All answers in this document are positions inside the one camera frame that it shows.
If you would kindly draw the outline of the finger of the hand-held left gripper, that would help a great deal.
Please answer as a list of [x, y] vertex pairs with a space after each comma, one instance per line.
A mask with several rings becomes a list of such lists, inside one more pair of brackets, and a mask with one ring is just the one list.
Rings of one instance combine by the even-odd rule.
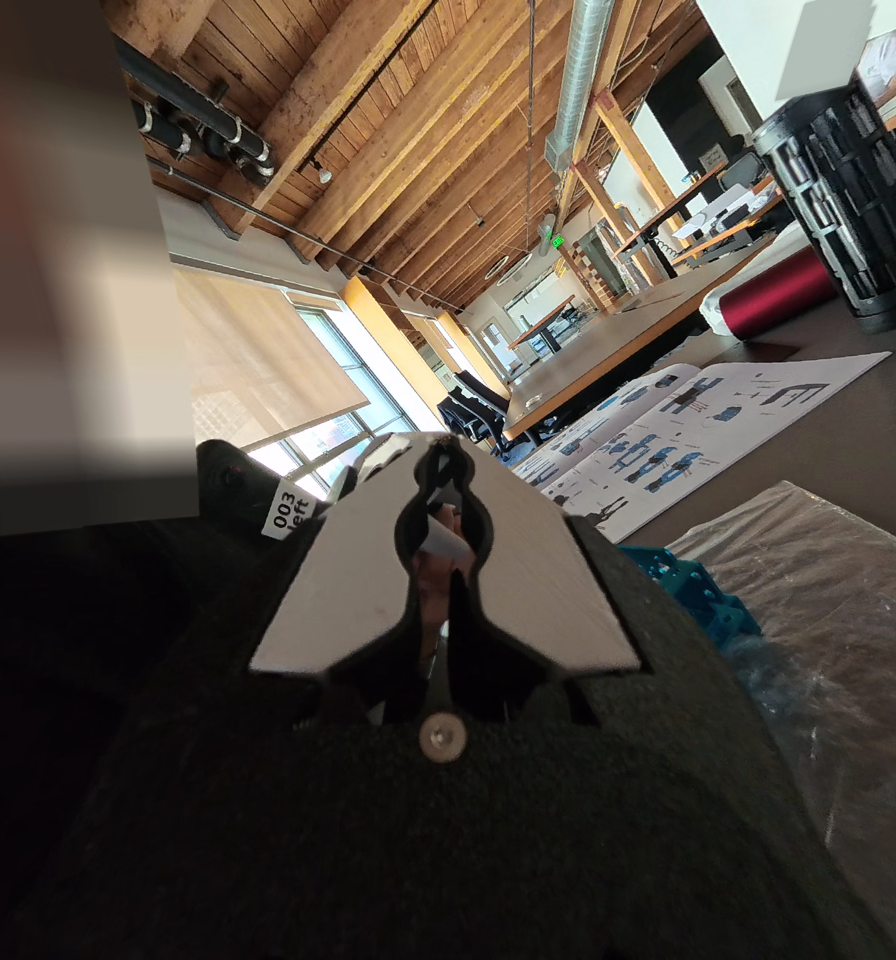
[[357, 487], [388, 469], [399, 459], [416, 461], [420, 447], [413, 434], [385, 434], [371, 440], [355, 461], [345, 465], [333, 482], [333, 500], [339, 501]]

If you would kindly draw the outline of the open instruction manual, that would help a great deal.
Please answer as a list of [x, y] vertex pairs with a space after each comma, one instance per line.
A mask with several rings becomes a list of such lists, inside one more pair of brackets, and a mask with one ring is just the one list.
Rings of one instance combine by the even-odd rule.
[[673, 364], [617, 390], [513, 473], [617, 544], [888, 356]]

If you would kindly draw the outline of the beige roller blind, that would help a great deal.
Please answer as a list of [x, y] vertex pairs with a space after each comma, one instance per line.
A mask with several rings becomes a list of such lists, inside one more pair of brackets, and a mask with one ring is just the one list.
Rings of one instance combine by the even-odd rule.
[[194, 440], [254, 450], [369, 402], [285, 292], [175, 266]]

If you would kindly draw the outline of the silver ventilation duct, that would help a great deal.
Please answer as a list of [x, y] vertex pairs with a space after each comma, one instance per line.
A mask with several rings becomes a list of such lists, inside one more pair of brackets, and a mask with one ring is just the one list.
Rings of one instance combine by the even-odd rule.
[[545, 143], [555, 174], [572, 162], [613, 7], [613, 1], [574, 1], [555, 125]]

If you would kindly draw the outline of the black ceiling pipes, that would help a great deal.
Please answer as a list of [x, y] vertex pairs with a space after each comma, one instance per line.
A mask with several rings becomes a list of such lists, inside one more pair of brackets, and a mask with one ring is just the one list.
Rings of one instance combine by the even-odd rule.
[[168, 72], [134, 46], [114, 36], [119, 66], [153, 100], [133, 98], [139, 133], [180, 160], [206, 156], [228, 162], [251, 185], [268, 186], [275, 174], [273, 150], [237, 114]]

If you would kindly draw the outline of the black slotted cylinder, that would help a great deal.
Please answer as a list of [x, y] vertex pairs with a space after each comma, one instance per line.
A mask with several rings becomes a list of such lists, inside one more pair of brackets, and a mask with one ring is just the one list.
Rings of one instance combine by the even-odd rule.
[[896, 139], [858, 73], [790, 99], [752, 145], [862, 331], [896, 330]]

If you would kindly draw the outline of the blue metal bracket assembly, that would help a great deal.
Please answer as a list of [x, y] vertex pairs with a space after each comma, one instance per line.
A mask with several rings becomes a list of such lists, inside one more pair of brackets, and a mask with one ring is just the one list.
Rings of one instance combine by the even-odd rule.
[[726, 593], [699, 561], [665, 548], [622, 546], [622, 553], [694, 619], [718, 649], [762, 630], [742, 600]]

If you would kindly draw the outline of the clear plastic bag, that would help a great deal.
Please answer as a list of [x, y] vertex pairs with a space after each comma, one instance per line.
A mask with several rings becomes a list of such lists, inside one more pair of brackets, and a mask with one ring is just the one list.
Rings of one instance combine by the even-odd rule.
[[896, 942], [896, 537], [781, 482], [668, 547], [759, 624], [723, 655], [828, 851]]

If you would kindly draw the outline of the desk with wooden edge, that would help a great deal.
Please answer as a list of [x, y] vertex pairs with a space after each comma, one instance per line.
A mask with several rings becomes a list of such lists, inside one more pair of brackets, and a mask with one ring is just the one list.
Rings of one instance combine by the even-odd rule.
[[704, 297], [766, 250], [770, 232], [754, 243], [690, 270], [642, 296], [642, 304], [598, 314], [573, 341], [515, 382], [502, 433], [512, 440], [647, 349], [693, 315]]

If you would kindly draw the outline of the black office chair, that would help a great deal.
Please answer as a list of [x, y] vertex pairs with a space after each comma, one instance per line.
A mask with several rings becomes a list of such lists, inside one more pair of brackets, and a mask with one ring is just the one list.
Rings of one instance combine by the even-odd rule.
[[453, 378], [454, 386], [437, 403], [445, 426], [475, 443], [491, 439], [496, 456], [508, 453], [513, 443], [503, 437], [502, 430], [508, 401], [465, 369], [453, 374]]

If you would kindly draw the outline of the person's left hand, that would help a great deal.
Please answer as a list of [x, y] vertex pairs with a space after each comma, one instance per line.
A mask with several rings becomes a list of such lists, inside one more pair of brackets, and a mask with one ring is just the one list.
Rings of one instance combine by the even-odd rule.
[[420, 661], [436, 652], [441, 628], [449, 618], [450, 588], [455, 562], [451, 558], [420, 550], [414, 558], [414, 582], [421, 619]]

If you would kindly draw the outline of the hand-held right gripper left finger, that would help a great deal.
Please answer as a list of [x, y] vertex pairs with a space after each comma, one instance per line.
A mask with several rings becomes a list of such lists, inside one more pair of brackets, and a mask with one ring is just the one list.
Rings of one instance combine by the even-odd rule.
[[409, 575], [396, 525], [417, 497], [417, 462], [403, 458], [331, 506], [250, 662], [250, 669], [325, 676], [391, 631], [407, 602]]

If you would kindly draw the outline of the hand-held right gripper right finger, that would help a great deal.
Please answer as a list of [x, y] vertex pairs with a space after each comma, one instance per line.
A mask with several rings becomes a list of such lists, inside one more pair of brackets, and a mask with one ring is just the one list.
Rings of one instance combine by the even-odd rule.
[[569, 519], [467, 442], [448, 444], [453, 679], [636, 673], [643, 660]]

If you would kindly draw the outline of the dark red cylinder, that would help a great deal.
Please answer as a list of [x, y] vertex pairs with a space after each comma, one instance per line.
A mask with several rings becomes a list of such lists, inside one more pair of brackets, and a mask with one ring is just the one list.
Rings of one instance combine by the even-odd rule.
[[722, 294], [718, 317], [747, 340], [831, 301], [838, 290], [813, 246], [806, 246]]

